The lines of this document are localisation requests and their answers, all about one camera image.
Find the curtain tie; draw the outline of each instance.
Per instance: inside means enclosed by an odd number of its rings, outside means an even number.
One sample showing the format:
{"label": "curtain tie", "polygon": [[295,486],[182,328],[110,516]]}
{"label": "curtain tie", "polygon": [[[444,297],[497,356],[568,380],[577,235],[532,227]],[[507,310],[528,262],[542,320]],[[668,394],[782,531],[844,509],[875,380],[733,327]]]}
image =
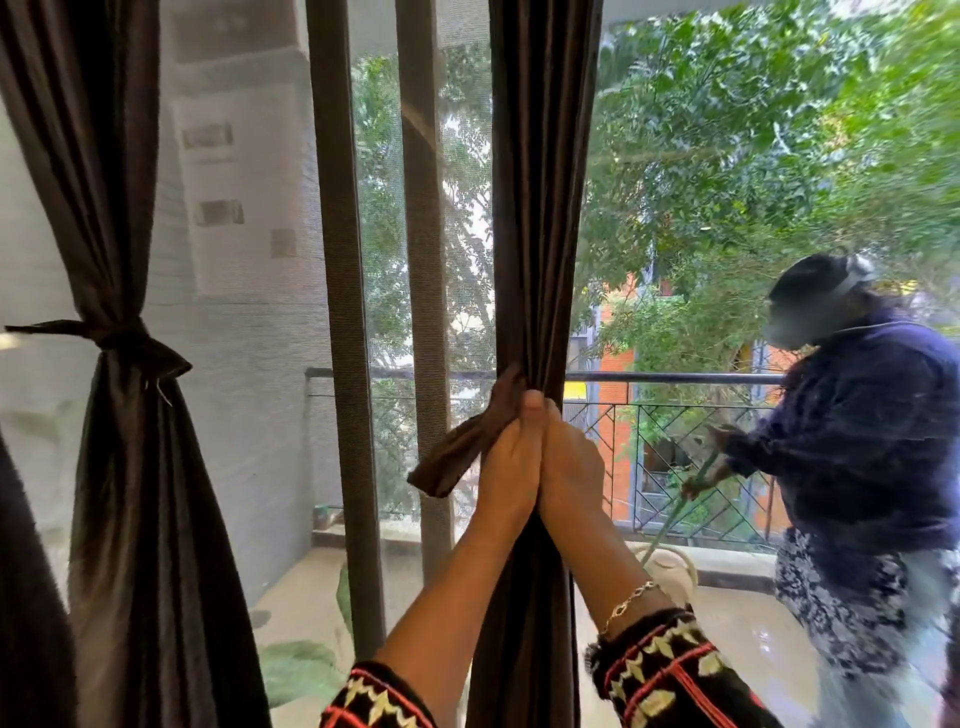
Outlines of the curtain tie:
{"label": "curtain tie", "polygon": [[494,383],[487,409],[447,432],[407,475],[407,482],[428,496],[449,496],[477,455],[485,456],[500,433],[519,417],[526,389],[523,370],[511,364]]}
{"label": "curtain tie", "polygon": [[89,339],[101,351],[118,352],[135,364],[147,379],[172,379],[190,371],[192,365],[147,332],[137,316],[114,326],[95,327],[82,321],[45,321],[31,326],[7,326],[9,333],[50,333]]}

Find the mop handle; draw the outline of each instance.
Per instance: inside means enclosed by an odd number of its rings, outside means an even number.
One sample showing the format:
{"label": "mop handle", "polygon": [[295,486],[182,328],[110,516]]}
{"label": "mop handle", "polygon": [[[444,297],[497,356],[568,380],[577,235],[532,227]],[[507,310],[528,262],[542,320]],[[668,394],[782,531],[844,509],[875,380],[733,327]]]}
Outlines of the mop handle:
{"label": "mop handle", "polygon": [[[695,482],[700,482],[707,476],[707,471],[711,467],[713,467],[713,463],[716,462],[716,459],[719,456],[720,456],[719,450],[715,450],[710,454],[710,457],[707,458],[707,462],[704,463],[700,471],[697,472],[696,477],[694,477]],[[677,518],[680,517],[680,513],[681,511],[684,510],[685,505],[686,505],[686,500],[684,500],[684,498],[681,497],[680,500],[677,501],[677,505],[675,505],[673,507],[673,510],[670,511],[670,515],[667,516],[666,521],[663,522],[663,526],[660,528],[660,532],[657,534],[654,540],[650,542],[650,545],[647,547],[647,550],[643,554],[643,558],[640,559],[641,569],[646,567],[647,562],[650,561],[650,557],[654,555],[654,551],[656,551],[658,546],[660,546],[660,542],[663,540],[663,537],[666,536],[667,531],[669,531],[670,528],[673,527],[674,522],[677,520]]]}

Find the tree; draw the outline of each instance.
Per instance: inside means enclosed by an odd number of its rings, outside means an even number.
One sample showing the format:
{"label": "tree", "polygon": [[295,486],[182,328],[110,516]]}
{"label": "tree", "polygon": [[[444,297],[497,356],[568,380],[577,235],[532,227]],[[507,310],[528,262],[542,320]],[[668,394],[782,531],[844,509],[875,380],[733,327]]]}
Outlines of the tree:
{"label": "tree", "polygon": [[[452,372],[493,371],[490,48],[460,46],[444,51],[442,61],[448,361]],[[371,364],[402,369],[411,366],[413,350],[396,57],[357,61],[353,99]],[[482,409],[489,391],[489,383],[454,379],[454,422]],[[380,507],[416,514],[418,500],[406,484],[417,461],[413,381],[376,379],[372,396]],[[469,508],[470,493],[458,496]]]}
{"label": "tree", "polygon": [[[600,347],[634,349],[647,371],[734,368],[773,280],[823,249],[879,258],[943,308],[958,270],[955,14],[842,18],[789,0],[617,29],[578,259],[578,311],[613,306]],[[643,285],[660,278],[679,295]]]}
{"label": "tree", "polygon": [[[574,326],[603,303],[612,317],[598,351],[631,349],[647,371],[728,371],[757,339],[780,271],[824,249],[879,258],[912,304],[939,313],[930,322],[955,326],[956,8],[919,0],[842,16],[828,0],[776,0],[611,29]],[[442,61],[450,369],[491,371],[490,50],[474,43]],[[353,81],[372,363],[409,366],[396,58],[358,61]],[[660,294],[661,280],[674,295]],[[455,381],[454,419],[488,392]],[[373,393],[381,504],[414,512],[404,482],[416,460],[413,384],[378,380]]]}

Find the tied curtain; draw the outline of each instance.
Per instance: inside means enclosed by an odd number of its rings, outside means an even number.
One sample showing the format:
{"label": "tied curtain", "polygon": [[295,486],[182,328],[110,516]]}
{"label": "tied curtain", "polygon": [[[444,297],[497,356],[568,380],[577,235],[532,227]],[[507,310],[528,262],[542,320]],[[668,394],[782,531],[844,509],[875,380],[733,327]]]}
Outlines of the tied curtain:
{"label": "tied curtain", "polygon": [[[0,92],[79,314],[8,330],[81,336],[101,350],[68,577],[76,724],[268,728],[240,579],[177,384],[190,365],[140,318],[156,186],[158,6],[0,0]],[[28,630],[56,613],[55,595],[42,598],[44,607],[20,616]]]}
{"label": "tied curtain", "polygon": [[[487,410],[410,482],[446,496],[518,413],[523,389],[562,404],[602,0],[491,0],[493,285],[498,380]],[[580,723],[573,584],[540,519],[527,524],[473,656],[468,728]]]}

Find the embroidered sleeve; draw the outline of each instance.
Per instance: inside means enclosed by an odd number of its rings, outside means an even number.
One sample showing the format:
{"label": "embroidered sleeve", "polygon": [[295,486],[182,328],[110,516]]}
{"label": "embroidered sleeve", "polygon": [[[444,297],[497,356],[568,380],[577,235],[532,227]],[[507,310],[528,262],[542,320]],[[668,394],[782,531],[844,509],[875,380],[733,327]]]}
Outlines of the embroidered sleeve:
{"label": "embroidered sleeve", "polygon": [[403,680],[379,663],[358,663],[320,718],[320,728],[434,728]]}
{"label": "embroidered sleeve", "polygon": [[624,726],[780,726],[684,610],[658,612],[596,645],[587,669]]}

